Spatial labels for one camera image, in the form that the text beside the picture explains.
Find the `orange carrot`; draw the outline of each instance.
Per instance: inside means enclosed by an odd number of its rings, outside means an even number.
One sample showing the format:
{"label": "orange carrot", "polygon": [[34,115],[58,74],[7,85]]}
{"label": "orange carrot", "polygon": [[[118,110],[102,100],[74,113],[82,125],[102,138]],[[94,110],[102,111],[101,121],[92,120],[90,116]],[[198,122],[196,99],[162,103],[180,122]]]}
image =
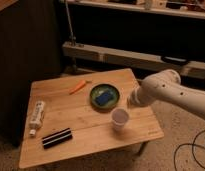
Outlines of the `orange carrot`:
{"label": "orange carrot", "polygon": [[87,83],[87,81],[85,81],[85,80],[80,81],[73,89],[71,89],[69,91],[69,94],[73,94],[76,91],[80,90],[81,88],[83,88],[86,85],[86,83]]}

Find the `wooden tabletop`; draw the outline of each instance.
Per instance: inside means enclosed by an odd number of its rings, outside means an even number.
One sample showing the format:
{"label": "wooden tabletop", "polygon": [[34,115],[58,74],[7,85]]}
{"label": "wooden tabletop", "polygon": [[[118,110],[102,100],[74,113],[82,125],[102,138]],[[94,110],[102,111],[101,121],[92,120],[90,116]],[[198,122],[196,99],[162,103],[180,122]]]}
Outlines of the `wooden tabletop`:
{"label": "wooden tabletop", "polygon": [[[68,91],[81,80],[92,82],[69,95]],[[113,131],[110,112],[100,113],[90,105],[89,93],[101,83],[111,84],[119,90],[117,107],[126,109],[130,115],[130,120],[121,133]],[[19,167],[47,164],[163,137],[163,131],[150,107],[127,108],[127,97],[137,86],[139,85],[130,69],[34,82]],[[37,100],[46,102],[45,117],[36,138],[29,138],[28,123]],[[72,140],[43,149],[42,137],[68,127],[72,130]]]}

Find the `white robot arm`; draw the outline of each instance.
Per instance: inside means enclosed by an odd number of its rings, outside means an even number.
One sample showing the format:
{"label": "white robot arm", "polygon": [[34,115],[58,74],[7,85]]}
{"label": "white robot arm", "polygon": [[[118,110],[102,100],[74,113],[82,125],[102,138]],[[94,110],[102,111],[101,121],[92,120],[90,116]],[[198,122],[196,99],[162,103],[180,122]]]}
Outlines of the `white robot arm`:
{"label": "white robot arm", "polygon": [[187,88],[180,83],[180,75],[171,69],[150,75],[142,81],[140,88],[131,92],[128,102],[144,107],[158,99],[205,119],[205,91]]}

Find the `speckled floor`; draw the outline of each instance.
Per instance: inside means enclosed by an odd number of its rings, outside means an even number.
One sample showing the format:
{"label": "speckled floor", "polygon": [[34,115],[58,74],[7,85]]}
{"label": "speckled floor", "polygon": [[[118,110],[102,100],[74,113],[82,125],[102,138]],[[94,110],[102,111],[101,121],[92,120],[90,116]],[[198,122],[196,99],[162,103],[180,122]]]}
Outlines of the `speckled floor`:
{"label": "speckled floor", "polygon": [[[167,171],[174,170],[174,150],[181,143],[192,142],[195,135],[205,129],[205,121],[183,109],[157,101],[152,108],[165,133],[162,139],[151,141],[141,157],[135,154],[139,145],[97,153],[47,166],[25,169],[26,171]],[[197,140],[205,145],[205,134]],[[196,150],[197,158],[205,165],[205,151]],[[18,169],[20,147],[13,148],[0,138],[0,171]],[[179,171],[201,171],[193,160],[191,147],[182,147],[177,153]]]}

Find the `power cord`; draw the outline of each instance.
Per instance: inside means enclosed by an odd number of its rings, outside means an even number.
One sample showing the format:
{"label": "power cord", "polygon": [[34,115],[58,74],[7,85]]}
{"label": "power cord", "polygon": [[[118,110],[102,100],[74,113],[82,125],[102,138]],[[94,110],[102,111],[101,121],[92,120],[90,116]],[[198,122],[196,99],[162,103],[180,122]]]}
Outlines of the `power cord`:
{"label": "power cord", "polygon": [[194,153],[194,147],[198,147],[198,148],[201,148],[201,149],[204,149],[204,150],[205,150],[205,147],[204,147],[204,146],[199,145],[199,144],[196,144],[197,138],[198,138],[201,134],[203,134],[203,133],[205,133],[205,130],[199,132],[199,133],[195,136],[195,138],[193,139],[193,142],[192,142],[192,143],[183,143],[183,144],[180,144],[180,145],[176,148],[176,150],[174,151],[174,169],[175,169],[176,171],[177,171],[177,167],[176,167],[176,155],[177,155],[178,150],[179,150],[181,147],[183,147],[183,146],[191,146],[191,147],[192,147],[192,156],[193,156],[195,162],[196,162],[201,168],[205,169],[205,166],[203,166],[203,165],[199,162],[199,160],[197,160],[196,155],[195,155],[195,153]]}

